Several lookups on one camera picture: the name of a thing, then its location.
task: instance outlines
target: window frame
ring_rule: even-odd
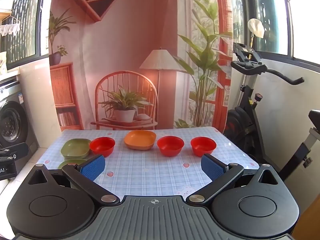
[[[285,8],[286,8],[286,12],[287,12],[288,55],[256,50],[255,40],[253,42],[252,48],[259,54],[259,56],[261,58],[296,65],[296,66],[303,67],[303,68],[313,70],[313,71],[320,73],[320,64],[310,62],[307,60],[298,59],[293,56],[294,42],[293,42],[293,24],[292,24],[290,0],[284,0],[284,2],[285,2]],[[244,5],[243,10],[244,10],[245,22],[248,22],[251,18],[256,18],[256,11],[255,11],[256,1],[255,0],[243,0],[243,5]],[[244,33],[245,33],[245,42],[246,42],[246,44],[249,44],[250,43],[250,32],[248,30],[247,25],[244,27]]]
[[[49,57],[49,54],[41,55],[41,14],[42,14],[43,0],[38,0],[36,12],[36,26],[35,26],[35,54],[23,59],[17,60],[7,64],[7,70],[15,67],[28,64],[30,62]]]

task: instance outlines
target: red bowl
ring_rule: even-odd
[[[94,154],[101,154],[104,157],[108,157],[116,145],[116,141],[110,137],[99,137],[94,139],[89,147]]]
[[[211,154],[217,147],[214,140],[208,137],[196,137],[190,141],[193,153],[199,157],[202,157],[205,153]]]
[[[175,136],[164,136],[157,141],[160,152],[167,157],[177,156],[184,146],[184,141]]]

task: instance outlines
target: bike handlebar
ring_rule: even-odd
[[[273,75],[276,75],[279,78],[282,78],[284,81],[288,82],[291,85],[299,85],[299,84],[304,82],[304,78],[303,77],[300,77],[300,78],[298,78],[296,80],[292,80],[292,79],[286,77],[285,75],[281,74],[279,71],[276,71],[274,69],[268,68],[266,72],[271,73]]]
[[[265,64],[260,65],[257,63],[252,62],[240,62],[240,61],[232,61],[231,67],[239,71],[240,73],[251,76],[251,75],[260,75],[264,72],[271,73],[273,75],[278,76],[279,78],[283,79],[284,81],[288,82],[291,85],[299,85],[304,82],[304,78],[300,77],[296,80],[292,80],[285,75],[281,74],[279,71],[276,71],[274,69],[269,69]]]

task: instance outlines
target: plant pot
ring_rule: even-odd
[[[116,120],[118,122],[132,122],[136,110],[115,110]]]
[[[55,52],[49,55],[49,64],[50,66],[58,65],[61,61],[61,54],[60,52]]]

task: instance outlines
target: printed backdrop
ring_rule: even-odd
[[[223,132],[232,32],[231,0],[52,0],[61,130]]]

